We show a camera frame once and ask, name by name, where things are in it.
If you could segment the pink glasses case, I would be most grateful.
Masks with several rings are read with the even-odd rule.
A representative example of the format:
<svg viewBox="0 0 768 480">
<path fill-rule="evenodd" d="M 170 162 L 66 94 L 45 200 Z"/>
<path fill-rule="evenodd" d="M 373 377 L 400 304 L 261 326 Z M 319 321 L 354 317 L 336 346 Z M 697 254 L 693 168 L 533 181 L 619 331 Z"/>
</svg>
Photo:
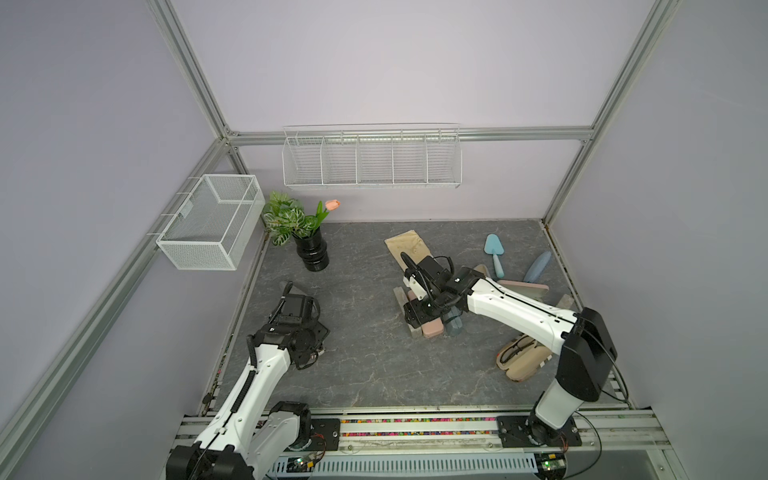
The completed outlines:
<svg viewBox="0 0 768 480">
<path fill-rule="evenodd" d="M 413 291 L 408 290 L 406 298 L 405 319 L 413 337 L 433 338 L 444 332 L 442 320 L 428 315 Z"/>
</svg>

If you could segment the green glasses case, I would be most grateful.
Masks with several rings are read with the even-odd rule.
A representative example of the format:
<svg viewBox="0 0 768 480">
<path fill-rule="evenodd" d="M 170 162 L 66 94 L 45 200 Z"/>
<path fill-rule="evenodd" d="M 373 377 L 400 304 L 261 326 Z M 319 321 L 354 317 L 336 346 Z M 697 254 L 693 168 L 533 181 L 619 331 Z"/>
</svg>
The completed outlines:
<svg viewBox="0 0 768 480">
<path fill-rule="evenodd" d="M 414 328 L 407 319 L 405 306 L 409 302 L 406 292 L 402 287 L 395 287 L 393 289 L 393 293 L 395 295 L 396 301 L 398 303 L 398 306 L 400 308 L 401 316 L 403 318 L 403 321 L 408 328 L 409 334 L 412 338 L 419 338 L 422 335 L 421 328 Z"/>
</svg>

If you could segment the blue brown glasses case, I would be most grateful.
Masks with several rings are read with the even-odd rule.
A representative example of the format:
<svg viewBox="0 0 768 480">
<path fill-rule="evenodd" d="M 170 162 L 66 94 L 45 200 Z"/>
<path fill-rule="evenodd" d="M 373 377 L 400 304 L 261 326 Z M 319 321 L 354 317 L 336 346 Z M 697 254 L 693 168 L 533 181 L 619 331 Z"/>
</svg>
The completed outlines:
<svg viewBox="0 0 768 480">
<path fill-rule="evenodd" d="M 525 283 L 536 283 L 552 259 L 552 253 L 547 250 L 541 253 L 531 264 L 523 277 Z"/>
</svg>

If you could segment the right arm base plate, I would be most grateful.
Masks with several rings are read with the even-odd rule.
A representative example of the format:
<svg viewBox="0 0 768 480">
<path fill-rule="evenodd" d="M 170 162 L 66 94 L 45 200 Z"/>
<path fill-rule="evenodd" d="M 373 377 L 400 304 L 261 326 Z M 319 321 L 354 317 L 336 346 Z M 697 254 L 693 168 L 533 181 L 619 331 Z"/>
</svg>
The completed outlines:
<svg viewBox="0 0 768 480">
<path fill-rule="evenodd" d="M 497 418 L 498 436 L 504 448 L 552 447 L 566 449 L 579 447 L 582 439 L 573 418 L 555 429 L 535 415 L 499 416 Z"/>
</svg>

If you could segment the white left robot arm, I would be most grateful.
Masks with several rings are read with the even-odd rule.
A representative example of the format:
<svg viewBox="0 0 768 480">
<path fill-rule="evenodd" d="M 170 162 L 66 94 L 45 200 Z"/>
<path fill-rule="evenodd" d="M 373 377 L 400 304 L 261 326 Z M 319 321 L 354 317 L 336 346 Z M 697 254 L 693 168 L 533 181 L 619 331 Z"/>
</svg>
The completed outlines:
<svg viewBox="0 0 768 480">
<path fill-rule="evenodd" d="M 314 297 L 283 285 L 266 323 L 246 337 L 249 358 L 218 413 L 192 444 L 171 451 L 167 479 L 264 479 L 285 450 L 311 444 L 307 404 L 267 404 L 292 367 L 306 369 L 322 355 L 329 329 L 320 313 Z"/>
</svg>

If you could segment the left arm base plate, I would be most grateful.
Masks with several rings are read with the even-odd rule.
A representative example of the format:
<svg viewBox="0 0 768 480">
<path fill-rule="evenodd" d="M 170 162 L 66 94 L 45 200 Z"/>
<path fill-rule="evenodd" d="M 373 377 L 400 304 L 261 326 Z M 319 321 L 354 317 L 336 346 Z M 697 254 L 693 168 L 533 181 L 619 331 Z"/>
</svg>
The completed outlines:
<svg viewBox="0 0 768 480">
<path fill-rule="evenodd" d="M 303 422 L 299 427 L 297 439 L 287 447 L 287 451 L 337 451 L 341 440 L 341 422 L 337 418 L 320 418 Z"/>
</svg>

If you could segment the teal grey case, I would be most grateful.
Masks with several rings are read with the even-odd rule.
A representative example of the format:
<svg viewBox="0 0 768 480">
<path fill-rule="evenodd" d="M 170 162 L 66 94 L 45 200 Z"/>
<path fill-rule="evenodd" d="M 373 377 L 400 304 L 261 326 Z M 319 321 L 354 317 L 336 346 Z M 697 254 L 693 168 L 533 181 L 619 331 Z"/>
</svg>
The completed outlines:
<svg viewBox="0 0 768 480">
<path fill-rule="evenodd" d="M 464 325 L 460 314 L 450 314 L 444 318 L 444 332 L 449 337 L 455 337 L 463 331 Z"/>
</svg>

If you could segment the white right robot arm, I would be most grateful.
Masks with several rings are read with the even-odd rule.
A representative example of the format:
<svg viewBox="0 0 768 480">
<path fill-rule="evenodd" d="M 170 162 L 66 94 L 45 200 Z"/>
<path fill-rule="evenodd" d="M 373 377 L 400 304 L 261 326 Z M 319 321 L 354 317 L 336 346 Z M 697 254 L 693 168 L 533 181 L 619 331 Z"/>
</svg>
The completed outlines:
<svg viewBox="0 0 768 480">
<path fill-rule="evenodd" d="M 597 401 L 617 359 L 617 351 L 599 312 L 556 308 L 513 292 L 482 273 L 462 267 L 444 268 L 433 257 L 415 262 L 407 253 L 404 284 L 416 298 L 408 319 L 421 323 L 443 320 L 455 307 L 489 317 L 531 337 L 559 357 L 555 379 L 530 414 L 506 428 L 515 446 L 578 446 L 573 415 L 584 403 Z"/>
</svg>

